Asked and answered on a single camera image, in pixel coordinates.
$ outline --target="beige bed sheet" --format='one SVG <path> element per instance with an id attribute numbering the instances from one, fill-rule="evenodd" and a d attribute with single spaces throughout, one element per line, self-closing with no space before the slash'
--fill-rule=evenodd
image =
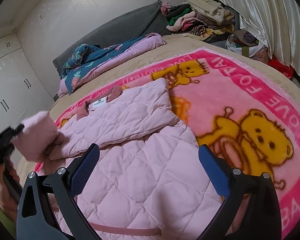
<path id="1" fill-rule="evenodd" d="M 254 69 L 257 69 L 258 71 L 266 75 L 269 79 L 271 79 L 273 82 L 277 83 L 280 87 L 282 87 L 300 105 L 300 89 L 280 72 L 269 67 L 266 64 L 246 58 L 232 51 L 222 49 L 189 37 L 183 37 L 178 34 L 163 36 L 163 39 L 167 42 L 167 45 L 161 46 L 155 50 L 146 52 L 134 59 L 131 59 L 119 65 L 118 67 L 115 67 L 103 73 L 94 80 L 83 85 L 72 95 L 65 95 L 59 98 L 50 110 L 51 118 L 53 120 L 56 120 L 69 106 L 83 98 L 91 91 L 103 85 L 106 85 L 109 82 L 114 81 L 122 76 L 125 76 L 138 68 L 173 57 L 177 54 L 185 54 L 187 52 L 191 52 L 195 49 L 202 47 L 206 47 L 208 49 L 212 49 L 214 51 L 229 55 L 253 67 Z M 34 167 L 35 163 L 29 163 L 24 159 L 24 157 L 21 158 L 17 172 L 20 176 L 20 181 L 22 185 L 26 180 L 27 174 L 33 171 Z"/>

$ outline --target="red bag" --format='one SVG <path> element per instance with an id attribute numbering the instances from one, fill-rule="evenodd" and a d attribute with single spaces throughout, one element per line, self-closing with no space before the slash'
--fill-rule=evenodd
<path id="1" fill-rule="evenodd" d="M 281 64 L 275 56 L 272 56 L 272 59 L 269 60 L 268 65 L 285 75 L 290 80 L 293 79 L 293 67 Z"/>

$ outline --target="white wall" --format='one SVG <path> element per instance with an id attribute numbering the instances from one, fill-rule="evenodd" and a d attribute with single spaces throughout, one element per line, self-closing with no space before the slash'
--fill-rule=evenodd
<path id="1" fill-rule="evenodd" d="M 156 0 L 42 0 L 17 35 L 40 81 L 54 96 L 59 76 L 52 60 L 109 20 Z M 163 0 L 178 5 L 186 0 Z"/>

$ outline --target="gray quilted bedspread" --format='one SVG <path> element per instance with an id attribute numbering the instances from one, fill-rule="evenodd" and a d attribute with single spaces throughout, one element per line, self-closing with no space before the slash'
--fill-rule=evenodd
<path id="1" fill-rule="evenodd" d="M 158 0 L 153 4 L 123 14 L 78 40 L 53 60 L 59 75 L 64 63 L 81 44 L 99 45 L 105 48 L 149 33 L 158 33 L 162 36 L 171 34 L 166 29 L 167 20 L 160 11 L 161 3 Z"/>

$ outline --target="white wardrobe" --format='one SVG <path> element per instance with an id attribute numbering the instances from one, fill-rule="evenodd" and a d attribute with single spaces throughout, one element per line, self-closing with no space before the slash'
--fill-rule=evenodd
<path id="1" fill-rule="evenodd" d="M 0 132 L 16 127 L 26 117 L 49 110 L 54 100 L 30 66 L 16 34 L 0 39 Z M 11 160 L 17 165 L 21 155 Z"/>

